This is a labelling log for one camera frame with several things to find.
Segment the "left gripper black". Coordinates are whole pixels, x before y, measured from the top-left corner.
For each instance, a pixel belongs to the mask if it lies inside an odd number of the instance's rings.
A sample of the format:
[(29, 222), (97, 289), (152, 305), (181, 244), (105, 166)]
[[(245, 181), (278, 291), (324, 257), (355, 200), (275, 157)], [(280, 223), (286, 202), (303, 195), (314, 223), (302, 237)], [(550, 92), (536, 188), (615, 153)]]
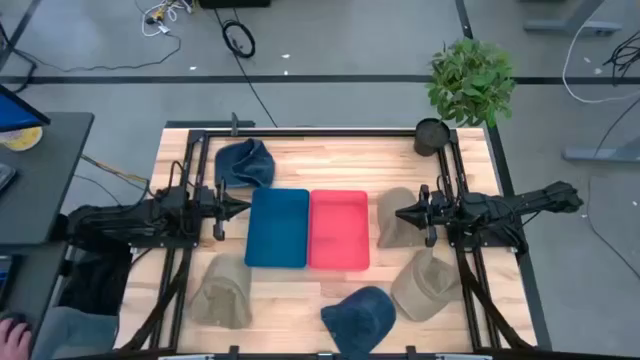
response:
[(236, 199), (229, 195), (226, 190), (226, 182), (222, 180), (213, 188), (216, 191), (216, 203), (212, 207), (200, 207), (203, 218), (214, 218), (213, 236), (218, 241), (225, 240), (223, 222), (231, 220), (236, 215), (250, 208), (251, 203), (245, 200)]

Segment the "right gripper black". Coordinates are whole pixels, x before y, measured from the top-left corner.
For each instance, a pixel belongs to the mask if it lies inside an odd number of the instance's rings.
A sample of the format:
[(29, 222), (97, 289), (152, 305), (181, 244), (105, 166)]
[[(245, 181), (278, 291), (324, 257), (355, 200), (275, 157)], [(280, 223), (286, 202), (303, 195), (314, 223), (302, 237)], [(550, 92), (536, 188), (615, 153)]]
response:
[(433, 212), (431, 203), (431, 191), (427, 185), (421, 186), (421, 202), (417, 202), (413, 205), (398, 209), (396, 214), (399, 219), (410, 223), (416, 228), (424, 227), (426, 229), (425, 245), (427, 247), (434, 247), (438, 239), (437, 226), (448, 227), (451, 218), (451, 209), (449, 212), (438, 216)]

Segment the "beige corduroy cap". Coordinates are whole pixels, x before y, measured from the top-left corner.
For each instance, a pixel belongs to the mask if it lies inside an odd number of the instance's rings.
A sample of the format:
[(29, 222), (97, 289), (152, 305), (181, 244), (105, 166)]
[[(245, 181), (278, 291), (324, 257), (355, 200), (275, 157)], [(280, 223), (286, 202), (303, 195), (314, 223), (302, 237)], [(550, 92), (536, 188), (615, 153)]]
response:
[(208, 265), (190, 303), (190, 318), (199, 325), (247, 328), (252, 322), (252, 271), (235, 254), (217, 255)]
[(396, 216), (396, 211), (417, 202), (416, 196), (404, 187), (392, 188), (382, 193), (377, 202), (379, 225), (378, 246), (400, 248), (423, 246), (425, 235), (409, 222)]
[(416, 252), (391, 285), (395, 305), (414, 322), (431, 319), (461, 296), (457, 269), (428, 248)]

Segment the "dark blue corduroy cap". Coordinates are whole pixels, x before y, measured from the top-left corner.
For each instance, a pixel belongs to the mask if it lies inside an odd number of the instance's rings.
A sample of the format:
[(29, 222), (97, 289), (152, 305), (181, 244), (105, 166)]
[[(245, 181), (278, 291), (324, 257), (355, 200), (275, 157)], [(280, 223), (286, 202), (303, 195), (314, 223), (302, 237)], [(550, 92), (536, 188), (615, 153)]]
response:
[(396, 310), (384, 290), (366, 286), (323, 307), (320, 316), (343, 358), (367, 360), (394, 327)]
[(227, 188), (270, 187), (275, 161), (263, 141), (249, 138), (220, 148), (214, 160), (215, 184)]

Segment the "red plastic bin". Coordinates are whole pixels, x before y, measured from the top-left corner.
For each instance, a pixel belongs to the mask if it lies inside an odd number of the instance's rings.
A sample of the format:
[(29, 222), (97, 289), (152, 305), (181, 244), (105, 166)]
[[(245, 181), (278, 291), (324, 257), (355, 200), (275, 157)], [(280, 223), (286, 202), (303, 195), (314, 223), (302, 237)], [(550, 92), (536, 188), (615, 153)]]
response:
[(368, 195), (353, 190), (313, 190), (310, 195), (308, 266), (363, 271), (370, 265)]

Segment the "black plant pot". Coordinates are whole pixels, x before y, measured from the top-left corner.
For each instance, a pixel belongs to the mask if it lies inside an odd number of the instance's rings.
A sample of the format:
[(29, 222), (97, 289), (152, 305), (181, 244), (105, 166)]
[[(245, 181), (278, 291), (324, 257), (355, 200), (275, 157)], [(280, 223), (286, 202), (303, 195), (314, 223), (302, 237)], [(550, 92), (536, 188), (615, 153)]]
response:
[(415, 128), (414, 151), (424, 157), (443, 148), (450, 139), (449, 127), (439, 119), (425, 118)]

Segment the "black bag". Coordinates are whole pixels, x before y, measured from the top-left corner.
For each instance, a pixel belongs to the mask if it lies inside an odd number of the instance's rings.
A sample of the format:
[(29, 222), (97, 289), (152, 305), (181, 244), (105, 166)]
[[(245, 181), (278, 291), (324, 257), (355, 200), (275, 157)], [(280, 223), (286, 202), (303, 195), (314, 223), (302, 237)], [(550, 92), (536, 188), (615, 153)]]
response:
[(83, 260), (71, 267), (58, 305), (87, 314), (119, 314), (132, 254), (104, 254)]

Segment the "dark grey desk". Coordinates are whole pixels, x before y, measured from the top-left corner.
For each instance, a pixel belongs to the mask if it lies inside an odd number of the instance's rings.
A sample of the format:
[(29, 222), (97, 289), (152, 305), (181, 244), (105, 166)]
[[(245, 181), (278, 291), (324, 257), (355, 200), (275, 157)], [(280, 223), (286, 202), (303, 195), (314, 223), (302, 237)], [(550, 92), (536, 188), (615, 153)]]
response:
[(41, 141), (32, 149), (0, 148), (0, 163), (18, 176), (0, 195), (0, 256), (16, 255), (18, 267), (0, 312), (25, 316), (36, 330), (49, 308), (67, 251), (56, 221), (94, 121), (89, 112), (49, 115)]

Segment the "grey table foot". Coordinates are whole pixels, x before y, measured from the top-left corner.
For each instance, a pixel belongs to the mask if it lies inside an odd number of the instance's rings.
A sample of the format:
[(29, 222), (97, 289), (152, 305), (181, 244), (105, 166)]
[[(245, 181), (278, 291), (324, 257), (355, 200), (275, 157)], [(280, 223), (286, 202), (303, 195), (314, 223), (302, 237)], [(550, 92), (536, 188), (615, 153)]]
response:
[(593, 16), (603, 3), (604, 0), (580, 0), (576, 9), (568, 17), (527, 20), (523, 29), (527, 32), (564, 35), (611, 36), (622, 29), (619, 23), (593, 20)]
[(566, 147), (561, 155), (567, 161), (640, 163), (640, 136), (614, 148)]

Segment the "person's leg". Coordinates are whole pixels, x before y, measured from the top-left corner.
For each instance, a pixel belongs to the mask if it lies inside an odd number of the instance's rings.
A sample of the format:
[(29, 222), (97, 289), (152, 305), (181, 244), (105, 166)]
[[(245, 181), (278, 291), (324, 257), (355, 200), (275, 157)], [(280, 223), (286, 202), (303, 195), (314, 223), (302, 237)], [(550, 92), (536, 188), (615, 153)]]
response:
[(31, 360), (56, 360), (110, 352), (118, 330), (118, 316), (54, 307), (48, 311), (40, 327)]

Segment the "black box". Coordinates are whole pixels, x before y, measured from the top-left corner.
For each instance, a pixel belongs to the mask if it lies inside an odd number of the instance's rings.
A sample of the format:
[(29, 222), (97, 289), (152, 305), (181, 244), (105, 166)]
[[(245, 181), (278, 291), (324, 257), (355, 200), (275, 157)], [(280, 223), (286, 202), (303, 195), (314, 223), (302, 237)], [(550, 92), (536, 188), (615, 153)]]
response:
[(205, 9), (269, 7), (272, 0), (198, 0)]

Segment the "yellow round disc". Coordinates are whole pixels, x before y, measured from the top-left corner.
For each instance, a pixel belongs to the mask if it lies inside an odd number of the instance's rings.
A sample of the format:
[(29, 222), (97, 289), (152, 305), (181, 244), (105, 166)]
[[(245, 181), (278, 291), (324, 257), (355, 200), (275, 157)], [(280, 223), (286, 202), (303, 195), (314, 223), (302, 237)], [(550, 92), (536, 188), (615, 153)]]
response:
[(33, 148), (43, 136), (41, 127), (0, 132), (0, 145), (11, 151), (21, 152)]

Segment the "dark keyboard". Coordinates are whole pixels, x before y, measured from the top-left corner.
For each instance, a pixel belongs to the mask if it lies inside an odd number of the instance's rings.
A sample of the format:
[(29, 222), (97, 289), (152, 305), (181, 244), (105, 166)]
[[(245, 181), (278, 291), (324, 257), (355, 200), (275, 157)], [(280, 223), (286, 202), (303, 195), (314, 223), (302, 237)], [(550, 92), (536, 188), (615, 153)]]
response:
[(0, 194), (8, 189), (16, 175), (17, 172), (13, 167), (0, 163)]

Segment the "computer monitor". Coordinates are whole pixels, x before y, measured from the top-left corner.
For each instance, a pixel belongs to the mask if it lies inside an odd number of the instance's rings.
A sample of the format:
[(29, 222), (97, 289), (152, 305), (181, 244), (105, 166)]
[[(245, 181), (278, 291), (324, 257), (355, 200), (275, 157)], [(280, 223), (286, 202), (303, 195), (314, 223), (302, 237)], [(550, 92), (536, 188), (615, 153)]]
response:
[(50, 119), (0, 85), (0, 133), (48, 126)]

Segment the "person's hand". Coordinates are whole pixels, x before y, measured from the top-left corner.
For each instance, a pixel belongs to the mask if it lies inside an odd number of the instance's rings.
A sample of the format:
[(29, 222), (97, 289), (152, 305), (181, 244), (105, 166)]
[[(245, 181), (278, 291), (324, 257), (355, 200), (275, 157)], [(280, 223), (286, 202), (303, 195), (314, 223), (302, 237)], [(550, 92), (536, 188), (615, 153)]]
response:
[(31, 337), (26, 323), (10, 318), (0, 321), (0, 360), (29, 360)]

